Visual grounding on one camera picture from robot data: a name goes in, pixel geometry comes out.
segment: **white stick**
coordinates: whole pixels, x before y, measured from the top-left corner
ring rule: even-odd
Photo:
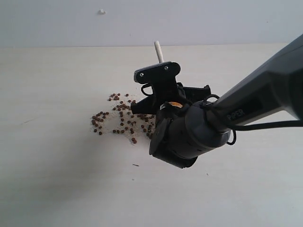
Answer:
[[[162,50],[161,50],[161,46],[160,46],[159,41],[156,41],[153,44],[155,45],[155,48],[156,48],[156,53],[157,53],[159,63],[164,62],[163,54],[162,54]]]

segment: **table surface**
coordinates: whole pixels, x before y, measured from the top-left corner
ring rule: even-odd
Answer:
[[[284,46],[162,50],[178,81],[221,96]],[[155,63],[153,47],[0,49],[1,227],[302,226],[302,129],[238,132],[189,169],[143,135],[92,132],[108,94],[143,97],[133,73]]]

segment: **white wall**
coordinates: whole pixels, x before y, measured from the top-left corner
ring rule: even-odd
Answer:
[[[301,0],[1,0],[0,47],[290,42],[303,33],[302,9]]]

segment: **robotic arm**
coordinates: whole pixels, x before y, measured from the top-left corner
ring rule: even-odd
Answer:
[[[149,154],[158,159],[179,168],[191,167],[199,155],[234,144],[236,131],[303,127],[303,35],[222,97],[211,94],[208,85],[196,88],[177,83],[180,70],[177,63],[168,61],[134,73],[147,97],[131,109],[133,114],[156,115]],[[152,94],[144,92],[147,87]],[[209,102],[211,97],[217,100]],[[247,125],[281,110],[298,121]]]

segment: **white rod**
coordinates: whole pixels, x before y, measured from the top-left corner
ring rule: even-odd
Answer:
[[[163,54],[162,54],[162,50],[161,50],[161,46],[160,46],[159,41],[155,41],[153,44],[155,45],[155,48],[156,48],[156,53],[157,53],[159,63],[164,62]]]

